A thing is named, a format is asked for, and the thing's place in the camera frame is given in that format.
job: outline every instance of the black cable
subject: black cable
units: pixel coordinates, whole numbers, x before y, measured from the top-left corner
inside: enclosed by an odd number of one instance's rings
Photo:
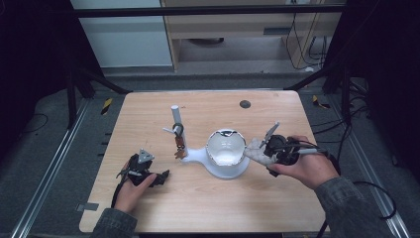
[[[325,58],[327,57],[327,46],[328,46],[327,37],[324,37],[324,44],[322,47],[322,55],[321,55],[321,63],[322,63],[321,67],[324,66]]]
[[[286,51],[287,51],[287,54],[289,55],[289,58],[290,58],[290,61],[291,61],[291,65],[293,66],[293,68],[294,69],[304,69],[304,68],[306,68],[307,66],[313,66],[313,65],[316,65],[316,63],[310,63],[310,62],[307,62],[306,60],[305,60],[305,57],[303,56],[303,51],[302,51],[302,48],[301,48],[301,46],[300,46],[300,42],[299,42],[299,38],[297,37],[297,32],[296,32],[296,24],[295,24],[295,20],[296,20],[296,13],[294,13],[293,14],[293,21],[291,22],[291,26],[290,26],[290,31],[289,31],[289,33],[287,34],[287,37],[286,37]],[[306,66],[304,66],[304,67],[297,67],[297,66],[295,66],[294,64],[293,64],[293,60],[292,60],[292,57],[291,57],[291,54],[290,54],[290,51],[288,50],[288,39],[289,39],[289,36],[290,36],[290,33],[291,33],[291,31],[294,29],[294,33],[295,33],[295,36],[296,36],[296,42],[297,42],[297,45],[298,45],[298,47],[299,47],[299,49],[300,49],[300,56],[302,57],[302,59],[308,64],[308,65],[306,65]]]
[[[347,124],[346,129],[344,130],[344,134],[343,134],[342,140],[341,140],[340,145],[339,145],[339,151],[337,152],[337,158],[336,159],[337,159],[338,163],[340,162],[340,156],[341,156],[341,152],[343,150],[344,141],[346,140],[346,134],[351,127],[352,127],[352,124]]]
[[[352,99],[350,99],[350,103],[352,103],[353,101],[356,101],[358,99],[360,99],[364,102],[366,102],[366,100],[367,100],[367,98],[365,96],[356,96],[356,97],[353,97]]]
[[[323,122],[320,124],[315,124],[315,125],[310,125],[310,127],[317,127],[317,126],[324,126],[333,122],[338,122],[338,121],[342,121],[342,119],[337,119],[337,120],[332,120],[332,121],[328,121],[328,122]]]
[[[316,235],[316,238],[321,238],[324,235],[325,229],[327,229],[328,223],[327,220],[322,223],[321,229],[319,230],[318,234]]]
[[[114,195],[112,196],[111,208],[114,208],[115,203],[117,202],[118,194],[120,193],[120,190],[124,185],[124,182],[126,182],[127,180],[128,178],[126,178],[126,176],[123,176],[121,178],[120,183],[118,183],[117,187],[115,188]]]
[[[375,183],[373,183],[373,182],[363,181],[363,180],[357,180],[357,181],[354,181],[353,183],[354,183],[354,184],[367,184],[367,185],[374,186],[375,188],[377,188],[377,189],[381,190],[383,193],[385,193],[385,194],[388,196],[388,198],[389,198],[389,199],[391,200],[391,202],[392,202],[392,211],[391,211],[391,213],[389,213],[389,215],[386,215],[386,216],[379,216],[379,218],[380,218],[381,220],[387,220],[387,219],[390,219],[390,218],[392,218],[392,216],[394,216],[394,215],[396,214],[396,202],[395,202],[395,200],[392,198],[392,196],[389,194],[389,192],[388,192],[387,190],[385,190],[383,187],[381,187],[381,186],[379,186],[379,185],[377,185],[377,184],[375,184]]]
[[[367,91],[366,88],[362,88],[361,86],[359,86],[357,83],[353,82],[352,80],[350,80],[350,85],[351,85],[351,87],[353,87],[355,89],[355,91],[358,94],[367,95],[368,91]]]
[[[353,127],[350,127],[350,130],[348,131],[347,135],[345,134],[346,136],[344,137],[344,140],[346,140],[347,138],[349,138],[349,136],[350,136],[350,134],[352,132],[352,129],[353,129]],[[325,143],[325,144],[341,143],[342,140],[343,140],[343,137],[339,141],[317,141],[317,143]]]
[[[33,130],[23,131],[22,133],[36,132],[36,131],[40,130],[41,128],[43,128],[44,126],[46,126],[47,123],[49,122],[49,117],[44,113],[36,113],[36,114],[34,114],[34,116],[44,116],[46,118],[46,121],[43,123],[43,125],[39,126],[38,128],[33,129]]]
[[[324,58],[325,56],[326,56],[326,53],[325,53],[325,50],[326,50],[326,37],[324,37],[324,44],[323,44],[323,47],[322,47],[322,51],[321,51],[321,53],[311,53],[312,52],[312,48],[313,48],[313,46],[314,46],[314,43],[315,43],[315,40],[316,40],[316,37],[313,37],[312,38],[312,41],[311,41],[311,44],[309,45],[309,49],[308,49],[308,55],[309,55],[309,57],[311,58],[311,59],[313,59],[313,60],[320,60],[321,58]]]
[[[294,142],[302,142],[302,143],[309,143],[310,145],[305,145],[305,144],[287,144],[287,145],[282,145],[282,146],[276,146],[275,149],[272,149],[274,152],[282,152],[283,149],[285,148],[293,148],[293,147],[299,147],[299,148],[304,148],[304,149],[321,149],[318,146],[310,143],[310,142],[306,142],[306,141],[294,141]]]
[[[354,112],[352,112],[352,113],[350,114],[350,117],[352,118],[354,115],[356,115],[358,112],[360,112],[360,111],[362,111],[362,110],[364,110],[364,109],[367,109],[367,107],[366,107],[366,106],[363,106],[363,107],[361,107],[361,108],[357,109],[356,111],[354,111]],[[316,134],[321,134],[321,133],[324,133],[324,132],[330,131],[330,130],[332,130],[332,129],[334,129],[334,128],[338,127],[338,126],[340,126],[341,124],[343,124],[343,123],[345,123],[345,122],[346,122],[346,118],[344,118],[344,119],[340,120],[340,122],[339,122],[339,123],[337,123],[337,124],[335,124],[335,125],[333,125],[333,126],[331,126],[331,127],[327,128],[327,129],[324,129],[324,130],[321,130],[321,131],[318,131],[318,132],[314,132],[313,134],[314,134],[314,135],[316,135]]]

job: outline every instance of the gray carpet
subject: gray carpet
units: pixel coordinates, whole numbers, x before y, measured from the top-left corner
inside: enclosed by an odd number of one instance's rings
[[[132,90],[185,90],[185,89],[235,89],[235,88],[282,88],[296,82],[297,78],[286,78],[280,74],[252,75],[190,75],[188,77],[143,77],[112,78],[117,84]],[[330,103],[329,98],[319,93],[319,88],[313,85],[300,92],[300,97],[311,125],[338,120],[333,109],[325,109],[312,104],[312,94],[319,96],[322,103]],[[112,132],[124,95],[118,95],[101,85],[96,85],[97,94],[89,100],[89,107],[79,131],[60,167],[52,188],[35,220],[30,234],[34,237],[48,236],[83,236],[78,229],[81,212],[76,211],[79,203],[84,203],[93,186],[102,155],[106,150],[109,133]],[[108,97],[113,103],[106,115],[100,115],[103,103]],[[7,166],[0,170],[0,233],[7,236],[15,227],[29,204],[33,193],[40,183],[44,172],[53,158],[67,125],[66,94],[60,91],[42,99],[27,130],[8,155]],[[366,150],[369,161],[395,198],[398,212],[409,232],[414,237],[420,237],[420,185],[405,168],[392,165],[390,154],[383,144],[374,124],[367,119],[366,114],[358,114],[353,118],[353,132],[359,135],[361,144]],[[313,127],[320,131],[331,124]],[[338,143],[322,143],[339,141],[343,127],[338,127],[315,137],[319,146],[328,148],[334,155],[338,153]],[[364,179],[355,161],[354,153],[348,143],[344,143],[341,154],[341,168],[344,176],[349,179]],[[370,188],[361,187],[367,199],[375,205]],[[383,222],[383,229],[388,229]],[[284,237],[297,237],[295,234],[285,234]]]

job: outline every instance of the person's right hand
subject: person's right hand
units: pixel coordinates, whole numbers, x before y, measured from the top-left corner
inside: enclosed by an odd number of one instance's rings
[[[292,138],[301,141],[301,143],[308,142],[308,138],[305,136],[292,136]],[[298,179],[311,189],[339,176],[331,161],[320,153],[301,155],[296,164],[292,166],[272,164],[268,168],[281,175]]]

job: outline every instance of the small cup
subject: small cup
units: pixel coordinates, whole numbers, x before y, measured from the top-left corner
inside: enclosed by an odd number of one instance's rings
[[[220,167],[231,167],[244,159],[244,137],[232,129],[214,132],[207,141],[206,150],[210,160]]]

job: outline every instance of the table top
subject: table top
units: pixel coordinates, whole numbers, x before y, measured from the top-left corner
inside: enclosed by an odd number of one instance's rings
[[[240,102],[248,100],[250,108]],[[156,158],[152,173],[170,170],[164,185],[149,188],[133,215],[137,232],[291,232],[317,231],[325,215],[315,193],[300,181],[274,178],[250,161],[238,178],[213,177],[200,164],[176,160],[170,107],[178,105],[188,148],[206,145],[222,128],[240,132],[247,141],[274,134],[304,135],[315,143],[299,95],[295,91],[166,91],[134,92],[126,96],[79,228],[91,232],[102,211],[111,204],[115,178],[121,167],[141,148]]]

